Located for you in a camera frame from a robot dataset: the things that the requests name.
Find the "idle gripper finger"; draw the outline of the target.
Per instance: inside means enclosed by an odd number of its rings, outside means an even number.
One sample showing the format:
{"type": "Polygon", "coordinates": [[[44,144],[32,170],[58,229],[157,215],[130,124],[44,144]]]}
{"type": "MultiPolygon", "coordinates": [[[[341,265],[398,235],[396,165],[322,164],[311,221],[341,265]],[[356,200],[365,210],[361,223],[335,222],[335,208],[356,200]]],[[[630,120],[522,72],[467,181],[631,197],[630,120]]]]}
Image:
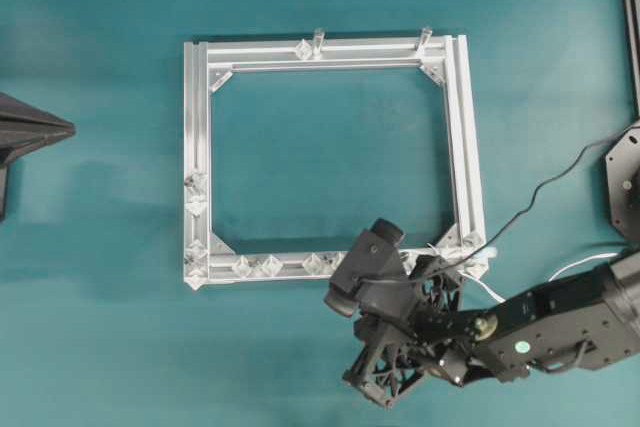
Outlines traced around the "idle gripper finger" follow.
{"type": "Polygon", "coordinates": [[[1,93],[1,121],[11,127],[34,128],[36,132],[63,138],[75,134],[75,125],[47,111],[33,107],[4,92],[1,93]]]}
{"type": "Polygon", "coordinates": [[[18,158],[44,147],[61,142],[72,137],[72,134],[50,136],[17,135],[1,138],[1,165],[9,165],[18,158]]]}

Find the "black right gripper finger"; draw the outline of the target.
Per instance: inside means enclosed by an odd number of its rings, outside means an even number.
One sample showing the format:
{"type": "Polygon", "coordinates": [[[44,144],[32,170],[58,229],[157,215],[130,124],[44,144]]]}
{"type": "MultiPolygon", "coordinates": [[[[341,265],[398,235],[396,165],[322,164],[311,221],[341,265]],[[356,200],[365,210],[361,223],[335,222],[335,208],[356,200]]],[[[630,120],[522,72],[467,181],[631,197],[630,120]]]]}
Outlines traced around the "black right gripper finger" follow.
{"type": "Polygon", "coordinates": [[[364,347],[342,379],[379,406],[394,406],[428,378],[412,357],[412,338],[381,319],[358,319],[354,334],[364,347]]]}

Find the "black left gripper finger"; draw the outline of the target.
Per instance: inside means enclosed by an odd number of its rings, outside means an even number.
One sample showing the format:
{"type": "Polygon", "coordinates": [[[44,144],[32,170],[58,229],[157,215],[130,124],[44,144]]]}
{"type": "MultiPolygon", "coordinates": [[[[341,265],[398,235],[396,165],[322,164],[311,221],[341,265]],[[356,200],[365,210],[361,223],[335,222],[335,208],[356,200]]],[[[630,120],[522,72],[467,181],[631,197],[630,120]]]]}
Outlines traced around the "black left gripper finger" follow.
{"type": "Polygon", "coordinates": [[[443,257],[430,254],[417,256],[409,280],[425,297],[460,296],[464,283],[443,257]]]}

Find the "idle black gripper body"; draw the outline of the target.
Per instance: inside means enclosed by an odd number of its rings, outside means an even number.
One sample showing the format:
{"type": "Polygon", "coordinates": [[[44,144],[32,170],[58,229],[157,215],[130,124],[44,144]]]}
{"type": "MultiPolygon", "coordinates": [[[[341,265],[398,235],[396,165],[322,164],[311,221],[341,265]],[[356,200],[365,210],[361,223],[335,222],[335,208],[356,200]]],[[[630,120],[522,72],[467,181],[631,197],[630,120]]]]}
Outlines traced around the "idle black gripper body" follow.
{"type": "Polygon", "coordinates": [[[8,183],[9,183],[9,166],[2,165],[0,167],[0,221],[6,216],[7,199],[8,199],[8,183]]]}

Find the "black active gripper body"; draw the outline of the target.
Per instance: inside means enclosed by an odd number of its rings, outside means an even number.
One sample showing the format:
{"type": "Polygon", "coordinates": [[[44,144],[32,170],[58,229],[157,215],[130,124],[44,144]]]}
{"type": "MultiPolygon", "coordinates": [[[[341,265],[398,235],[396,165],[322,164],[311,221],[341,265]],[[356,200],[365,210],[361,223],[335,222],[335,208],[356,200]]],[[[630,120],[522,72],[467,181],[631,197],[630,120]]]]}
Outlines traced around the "black active gripper body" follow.
{"type": "Polygon", "coordinates": [[[381,319],[412,338],[412,357],[434,377],[478,377],[480,360],[472,353],[475,319],[460,310],[461,296],[425,297],[412,282],[415,301],[408,314],[388,318],[360,311],[358,319],[381,319]]]}

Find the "black active robot arm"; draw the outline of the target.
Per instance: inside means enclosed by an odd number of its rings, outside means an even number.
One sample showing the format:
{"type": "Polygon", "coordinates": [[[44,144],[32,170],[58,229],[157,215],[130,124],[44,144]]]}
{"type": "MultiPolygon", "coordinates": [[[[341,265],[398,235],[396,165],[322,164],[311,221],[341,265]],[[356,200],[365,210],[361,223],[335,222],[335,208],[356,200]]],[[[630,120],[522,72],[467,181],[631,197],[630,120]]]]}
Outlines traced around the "black active robot arm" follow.
{"type": "Polygon", "coordinates": [[[390,407],[427,376],[464,386],[510,382],[531,370],[597,370],[639,351],[639,252],[598,256],[591,270],[561,269],[547,281],[488,309],[461,306],[468,255],[430,247],[411,257],[402,231],[380,219],[347,252],[310,254],[312,275],[327,274],[326,304],[353,318],[364,347],[344,380],[390,407]]]}

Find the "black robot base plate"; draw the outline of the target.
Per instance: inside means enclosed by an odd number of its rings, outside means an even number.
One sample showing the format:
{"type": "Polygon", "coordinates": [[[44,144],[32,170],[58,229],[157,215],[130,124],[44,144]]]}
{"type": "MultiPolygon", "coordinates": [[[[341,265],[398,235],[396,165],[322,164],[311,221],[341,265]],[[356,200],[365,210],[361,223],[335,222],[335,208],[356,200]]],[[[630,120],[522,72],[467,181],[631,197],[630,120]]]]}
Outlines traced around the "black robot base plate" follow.
{"type": "Polygon", "coordinates": [[[605,156],[611,224],[629,242],[639,242],[639,122],[605,156]]]}

